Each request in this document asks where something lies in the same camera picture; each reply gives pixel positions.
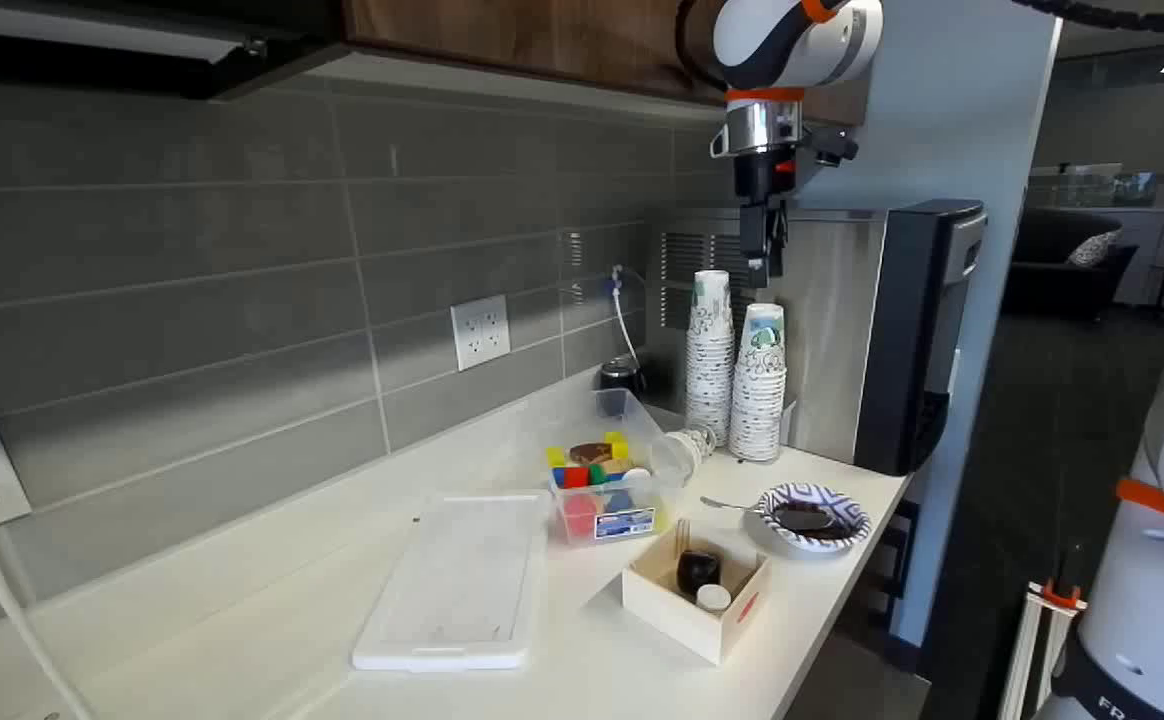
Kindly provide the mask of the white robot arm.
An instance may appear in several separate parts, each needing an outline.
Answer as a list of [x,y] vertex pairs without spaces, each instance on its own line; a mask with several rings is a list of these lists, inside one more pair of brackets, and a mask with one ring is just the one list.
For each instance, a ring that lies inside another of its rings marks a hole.
[[[779,271],[774,205],[794,188],[794,152],[811,150],[805,92],[861,77],[879,33],[879,0],[724,0],[716,13],[727,111],[706,158],[736,167],[745,290]],[[1091,610],[1059,652],[1039,720],[1164,720],[1164,378],[1116,496]]]

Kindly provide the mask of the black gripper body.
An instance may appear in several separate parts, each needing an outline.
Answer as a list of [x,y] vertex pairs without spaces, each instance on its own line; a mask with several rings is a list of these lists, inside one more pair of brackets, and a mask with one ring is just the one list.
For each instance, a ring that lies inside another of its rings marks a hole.
[[712,160],[730,164],[741,205],[741,290],[765,290],[784,271],[784,207],[794,194],[798,152],[844,164],[861,144],[844,129],[811,129],[794,99],[730,99],[706,139]]

